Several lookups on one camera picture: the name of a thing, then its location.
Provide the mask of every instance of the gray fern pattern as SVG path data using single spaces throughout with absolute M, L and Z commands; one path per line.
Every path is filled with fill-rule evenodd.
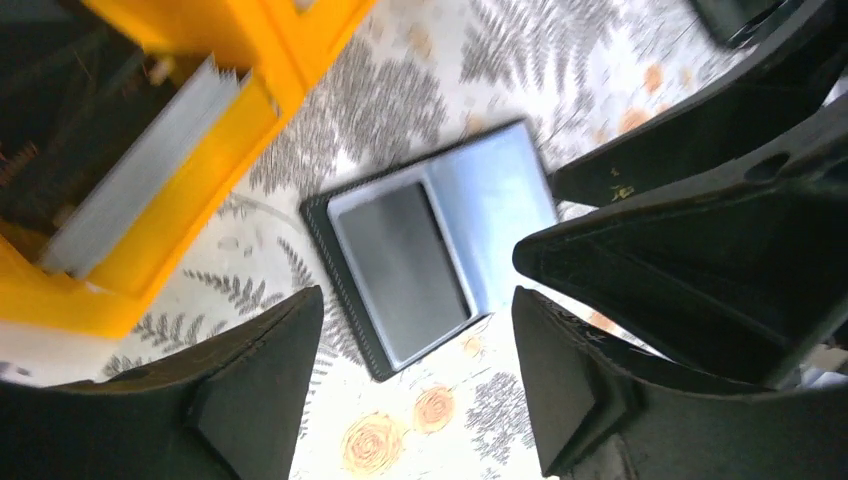
M 265 280 L 255 285 L 253 279 L 247 277 L 242 284 L 238 275 L 217 275 L 199 270 L 183 270 L 183 275 L 211 287 L 218 293 L 227 295 L 227 301 L 233 305 L 239 315 L 246 315 L 260 309 L 267 310 L 285 298 L 285 294 L 281 292 L 266 296 Z
M 553 69 L 565 91 L 572 66 L 586 83 L 588 57 L 622 23 L 612 0 L 471 0 L 476 22 L 466 28 L 461 81 L 501 82 L 509 89 L 542 89 Z
M 312 376 L 309 378 L 309 391 L 306 395 L 306 402 L 303 405 L 303 416 L 300 419 L 300 428 L 298 429 L 298 438 L 303 438 L 309 432 L 309 418 L 312 413 L 312 397 L 317 389 L 321 386 L 324 377 L 330 372 L 333 366 L 333 360 L 338 358 L 339 354 L 327 347 L 326 345 L 318 345 L 318 353 L 315 355 L 315 365 L 312 367 Z
M 295 289 L 315 285 L 312 273 L 306 268 L 303 258 L 289 242 L 277 238 L 277 244 L 289 261 L 292 270 L 292 285 Z M 356 345 L 353 332 L 347 322 L 344 311 L 339 305 L 339 299 L 332 289 L 324 289 L 324 324 L 321 327 L 321 344 L 357 365 L 363 365 L 362 354 Z
M 294 251 L 294 247 L 280 237 L 277 237 L 277 245 L 283 249 L 283 254 L 289 261 L 289 268 L 292 271 L 292 288 L 297 291 L 302 288 L 315 285 L 315 280 L 312 279 L 312 272 L 306 268 L 306 263 L 303 258 Z
M 536 144 L 548 171 L 554 171 L 586 153 L 581 148 L 581 140 L 587 137 L 586 130 L 594 108 L 595 99 L 592 92 L 581 88 L 572 104 L 561 102 L 556 106 L 550 122 L 536 120 L 539 132 L 536 135 Z
M 306 97 L 285 130 L 259 156 L 250 171 L 251 188 L 272 193 L 296 188 L 302 195 L 318 189 L 335 172 L 339 142 L 327 118 L 327 96 L 321 86 Z
M 465 427 L 476 433 L 472 442 L 480 457 L 491 458 L 501 465 L 509 460 L 515 439 L 531 448 L 533 432 L 518 378 L 512 373 L 498 372 L 490 381 L 477 385 Z
M 368 42 L 354 36 L 259 157 L 250 186 L 266 194 L 277 188 L 313 193 L 335 173 L 342 149 L 357 164 L 390 164 L 409 153 L 413 138 L 435 145 L 445 112 L 433 74 L 412 59 L 378 62 Z
M 698 68 L 701 85 L 737 63 L 745 53 L 719 50 L 709 40 L 695 12 L 680 0 L 647 0 L 623 15 L 633 50 L 640 60 L 664 61 L 672 55 L 703 51 L 705 62 Z
M 541 89 L 550 62 L 557 90 L 565 90 L 571 41 L 561 3 L 471 0 L 477 23 L 466 28 L 460 80 Z
M 203 326 L 206 317 L 204 315 L 196 316 L 183 331 L 185 319 L 185 313 L 178 313 L 171 319 L 168 318 L 168 314 L 163 313 L 154 322 L 153 315 L 147 313 L 133 327 L 132 333 L 138 335 L 142 342 L 151 341 L 154 347 L 161 347 L 162 353 L 168 355 L 196 345 L 199 341 L 200 328 Z M 226 320 L 219 321 L 207 332 L 206 338 L 217 335 L 226 326 Z
M 146 363 L 150 363 L 151 361 L 152 359 L 150 358 L 145 361 L 141 357 L 130 358 L 126 355 L 112 355 L 112 357 L 109 358 L 109 361 L 106 362 L 106 366 L 103 367 L 103 374 L 112 378 L 119 373 L 132 370 L 133 368 L 140 367 Z
M 215 212 L 218 218 L 232 215 L 234 219 L 244 220 L 248 215 L 255 212 L 257 202 L 244 198 L 240 195 L 230 195 Z

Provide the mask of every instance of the yellow plastic box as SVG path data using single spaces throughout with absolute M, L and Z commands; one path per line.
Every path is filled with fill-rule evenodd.
M 126 335 L 374 1 L 317 0 L 301 12 L 292 0 L 85 0 L 149 53 L 211 53 L 220 65 L 250 68 L 253 74 L 218 124 L 84 281 L 44 273 L 0 238 L 0 321 L 109 338 Z

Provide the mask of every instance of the tablecloth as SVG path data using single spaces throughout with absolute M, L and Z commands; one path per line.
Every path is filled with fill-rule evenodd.
M 683 0 L 380 0 L 103 376 L 318 284 L 325 320 L 292 479 L 538 478 L 509 313 L 375 383 L 297 206 L 518 117 L 531 122 L 554 170 L 684 99 L 739 56 L 715 50 Z M 587 211 L 559 205 L 563 219 Z

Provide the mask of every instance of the orange rose print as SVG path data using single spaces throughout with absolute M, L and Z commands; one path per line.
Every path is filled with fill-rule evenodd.
M 654 64 L 645 70 L 645 90 L 653 95 L 662 86 L 663 74 L 662 68 Z
M 427 390 L 415 401 L 415 430 L 433 433 L 445 428 L 453 418 L 455 407 L 453 392 L 449 388 L 435 387 Z
M 630 108 L 618 123 L 618 133 L 627 133 L 651 119 L 651 115 L 641 108 Z
M 598 312 L 592 312 L 592 315 L 589 316 L 589 323 L 608 333 L 612 333 L 612 329 L 615 327 L 615 323 L 612 320 Z
M 483 119 L 479 115 L 469 113 L 465 116 L 465 134 L 474 135 L 483 131 Z
M 360 418 L 342 439 L 344 467 L 357 477 L 387 470 L 403 449 L 404 430 L 385 414 Z
M 606 143 L 608 138 L 607 130 L 603 127 L 592 132 L 592 140 L 595 142 L 595 145 Z
M 468 337 L 467 340 L 462 342 L 462 351 L 469 357 L 474 358 L 483 351 L 483 342 L 480 341 L 480 337 L 477 335 Z
M 692 90 L 692 86 L 693 86 L 692 85 L 692 70 L 689 70 L 688 68 L 684 68 L 680 72 L 680 83 L 683 84 L 683 88 L 690 90 L 690 91 Z
M 430 41 L 430 34 L 427 33 L 426 28 L 417 23 L 412 25 L 406 34 L 406 39 L 415 53 L 424 60 L 430 59 L 430 54 L 433 52 L 433 42 Z

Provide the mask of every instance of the hole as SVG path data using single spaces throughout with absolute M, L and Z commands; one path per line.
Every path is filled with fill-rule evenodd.
M 830 167 L 830 170 L 824 172 L 823 178 L 832 182 L 848 183 L 848 159 Z
M 777 172 L 789 161 L 788 153 L 778 153 L 754 165 L 745 172 L 745 180 L 749 182 L 768 182 L 774 180 Z

